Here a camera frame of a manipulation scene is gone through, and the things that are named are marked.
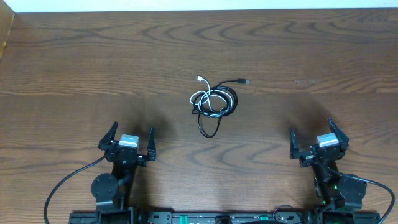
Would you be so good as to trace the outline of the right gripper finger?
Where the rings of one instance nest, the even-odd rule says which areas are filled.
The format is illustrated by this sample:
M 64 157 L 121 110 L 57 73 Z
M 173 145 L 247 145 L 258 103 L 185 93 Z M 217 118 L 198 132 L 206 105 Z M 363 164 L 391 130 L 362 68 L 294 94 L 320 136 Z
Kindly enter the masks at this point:
M 349 148 L 349 137 L 334 123 L 334 121 L 328 119 L 329 129 L 333 132 L 339 140 L 340 148 L 342 151 L 346 151 Z
M 293 129 L 289 130 L 290 133 L 290 159 L 298 159 L 300 157 L 299 144 Z

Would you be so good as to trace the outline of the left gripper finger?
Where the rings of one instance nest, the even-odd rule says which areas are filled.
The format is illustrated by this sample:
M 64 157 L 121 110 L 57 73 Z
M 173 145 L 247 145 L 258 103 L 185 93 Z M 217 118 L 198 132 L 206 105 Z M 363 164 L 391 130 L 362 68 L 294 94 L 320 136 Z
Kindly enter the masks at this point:
M 154 140 L 154 128 L 151 127 L 149 134 L 149 141 L 147 146 L 147 160 L 155 161 L 156 160 L 156 146 Z
M 116 131 L 118 128 L 118 122 L 115 121 L 109 131 L 99 141 L 98 148 L 102 151 L 108 151 L 113 146 L 113 140 L 115 139 Z

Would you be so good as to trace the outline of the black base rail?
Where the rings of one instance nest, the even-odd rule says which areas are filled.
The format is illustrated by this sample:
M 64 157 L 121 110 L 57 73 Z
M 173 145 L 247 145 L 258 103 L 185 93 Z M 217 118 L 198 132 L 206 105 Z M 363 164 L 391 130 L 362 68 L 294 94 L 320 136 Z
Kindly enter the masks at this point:
M 378 223 L 377 213 L 325 212 L 314 215 L 313 212 L 294 212 L 281 210 L 266 213 L 193 213 L 124 210 L 121 212 L 74 212 L 69 216 L 68 224 L 95 223 L 141 223 L 141 224 L 217 224 L 217 223 Z

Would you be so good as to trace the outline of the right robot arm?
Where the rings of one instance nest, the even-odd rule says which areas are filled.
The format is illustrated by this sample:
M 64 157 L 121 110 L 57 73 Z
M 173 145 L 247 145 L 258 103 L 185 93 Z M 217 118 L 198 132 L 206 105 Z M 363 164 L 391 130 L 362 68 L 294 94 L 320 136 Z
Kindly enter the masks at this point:
M 356 175 L 339 172 L 336 161 L 343 158 L 349 148 L 349 137 L 332 119 L 330 132 L 317 137 L 317 143 L 301 151 L 293 129 L 290 134 L 290 158 L 298 159 L 301 167 L 311 167 L 314 187 L 323 205 L 305 212 L 302 223 L 354 223 L 355 211 L 362 208 L 367 183 Z

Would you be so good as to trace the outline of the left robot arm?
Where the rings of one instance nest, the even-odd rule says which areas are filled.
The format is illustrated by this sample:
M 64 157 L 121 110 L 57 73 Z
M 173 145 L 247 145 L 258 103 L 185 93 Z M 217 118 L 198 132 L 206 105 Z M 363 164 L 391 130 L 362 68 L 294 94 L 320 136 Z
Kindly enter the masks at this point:
M 104 159 L 112 163 L 113 168 L 110 173 L 97 176 L 91 185 L 96 200 L 96 223 L 146 222 L 136 208 L 129 206 L 129 197 L 136 169 L 156 160 L 154 128 L 149 132 L 146 154 L 138 153 L 138 136 L 123 134 L 116 140 L 117 128 L 118 122 L 114 122 L 98 144 L 104 151 Z

